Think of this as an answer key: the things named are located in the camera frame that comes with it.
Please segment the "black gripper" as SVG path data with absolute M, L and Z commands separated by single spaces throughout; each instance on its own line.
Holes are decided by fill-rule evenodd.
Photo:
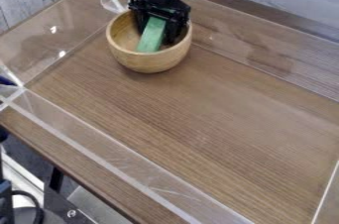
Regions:
M 175 16 L 165 19 L 165 29 L 163 44 L 171 45 L 175 43 L 176 38 L 180 36 L 183 29 L 187 26 L 189 19 L 191 6 L 181 0 L 129 0 L 128 8 L 133 13 L 137 32 L 143 33 L 148 23 L 148 13 L 155 8 L 165 8 L 175 10 Z

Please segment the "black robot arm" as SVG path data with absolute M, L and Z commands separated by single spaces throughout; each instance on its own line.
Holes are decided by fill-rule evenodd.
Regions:
M 129 0 L 139 33 L 144 32 L 151 18 L 164 22 L 164 45 L 175 43 L 189 21 L 191 6 L 181 0 Z

